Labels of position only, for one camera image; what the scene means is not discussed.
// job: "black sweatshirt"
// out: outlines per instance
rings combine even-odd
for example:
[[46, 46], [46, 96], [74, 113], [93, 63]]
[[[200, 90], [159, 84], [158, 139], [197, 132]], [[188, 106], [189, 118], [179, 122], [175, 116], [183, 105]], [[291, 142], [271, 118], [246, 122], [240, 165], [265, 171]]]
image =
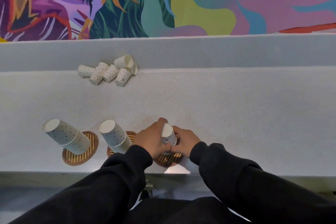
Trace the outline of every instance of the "black sweatshirt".
[[217, 196], [194, 201], [141, 201], [149, 153], [133, 145], [103, 166], [11, 223], [336, 223], [336, 202], [262, 171], [254, 161], [228, 153], [221, 144], [199, 142], [190, 160]]

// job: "black sleeve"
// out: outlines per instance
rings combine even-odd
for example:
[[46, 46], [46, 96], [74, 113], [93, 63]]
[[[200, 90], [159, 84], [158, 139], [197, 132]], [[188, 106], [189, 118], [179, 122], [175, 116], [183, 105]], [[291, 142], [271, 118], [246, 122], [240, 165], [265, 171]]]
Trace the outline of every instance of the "black sleeve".
[[333, 223], [336, 219], [335, 201], [262, 171], [254, 161], [228, 153], [221, 144], [199, 142], [190, 160], [199, 165], [208, 188], [252, 222]]
[[119, 223], [145, 188], [144, 170], [152, 163], [144, 148], [133, 145], [11, 223]]

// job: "person's right hand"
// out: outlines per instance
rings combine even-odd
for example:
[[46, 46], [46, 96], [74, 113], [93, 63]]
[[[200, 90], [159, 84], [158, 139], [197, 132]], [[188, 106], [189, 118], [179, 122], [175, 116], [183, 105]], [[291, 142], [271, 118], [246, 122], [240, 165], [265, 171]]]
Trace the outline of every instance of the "person's right hand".
[[201, 140], [191, 130], [181, 129], [177, 126], [173, 126], [173, 129], [179, 135], [180, 143], [177, 146], [171, 147], [171, 152], [180, 153], [190, 158], [191, 150]]

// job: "sleeve cuff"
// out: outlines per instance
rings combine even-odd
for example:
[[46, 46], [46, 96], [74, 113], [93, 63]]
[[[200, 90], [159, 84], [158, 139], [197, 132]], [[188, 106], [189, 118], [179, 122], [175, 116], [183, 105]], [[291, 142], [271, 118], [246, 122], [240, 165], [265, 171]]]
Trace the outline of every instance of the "sleeve cuff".
[[153, 164], [152, 156], [148, 153], [148, 151], [139, 145], [132, 145], [129, 147], [125, 155], [134, 158], [140, 163], [144, 170]]
[[190, 161], [199, 166], [203, 153], [207, 148], [208, 146], [205, 142], [197, 143], [190, 152]]

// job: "overturned paper cup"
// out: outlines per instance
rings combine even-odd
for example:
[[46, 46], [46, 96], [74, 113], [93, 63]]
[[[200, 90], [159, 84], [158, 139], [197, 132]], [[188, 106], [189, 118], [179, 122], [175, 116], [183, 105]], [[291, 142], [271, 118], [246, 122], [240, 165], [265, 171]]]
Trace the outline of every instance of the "overturned paper cup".
[[48, 120], [43, 124], [42, 130], [59, 145], [72, 142], [80, 132], [78, 129], [60, 119]]
[[103, 74], [104, 69], [102, 69], [101, 67], [96, 67], [89, 81], [94, 85], [98, 85], [103, 80]]
[[129, 149], [129, 147], [131, 147], [131, 145], [132, 145], [132, 141], [131, 139], [129, 139], [128, 135], [126, 134], [124, 141], [117, 146], [111, 147], [111, 150], [113, 150], [114, 153], [117, 153], [117, 152], [126, 153], [126, 151]]
[[79, 131], [77, 137], [66, 145], [61, 145], [63, 148], [71, 151], [73, 154], [80, 155], [90, 148], [91, 142], [89, 138]]
[[89, 66], [84, 66], [84, 65], [80, 65], [78, 67], [78, 74], [81, 77], [90, 77], [94, 71], [95, 71], [94, 67], [89, 67]]
[[99, 62], [98, 67], [100, 67], [100, 68], [102, 68], [104, 71], [106, 71], [110, 66], [107, 65], [107, 64], [104, 63], [104, 62]]
[[125, 55], [119, 59], [114, 60], [114, 65], [116, 68], [128, 67], [131, 68], [133, 66], [133, 59], [131, 55]]
[[115, 80], [117, 86], [123, 87], [128, 79], [131, 77], [132, 73], [128, 68], [121, 68]]
[[99, 132], [110, 147], [120, 145], [126, 138], [126, 131], [114, 120], [103, 120], [99, 125]]
[[131, 73], [136, 75], [138, 73], [138, 65], [137, 63], [133, 62], [133, 66], [131, 68]]
[[[169, 144], [173, 147], [176, 145], [176, 136], [173, 127], [169, 123], [165, 123], [162, 128], [161, 141], [163, 144]], [[171, 152], [165, 152], [164, 155], [170, 155]]]
[[114, 65], [111, 65], [109, 69], [107, 69], [103, 75], [103, 79], [107, 82], [112, 81], [118, 75], [119, 69], [117, 69]]

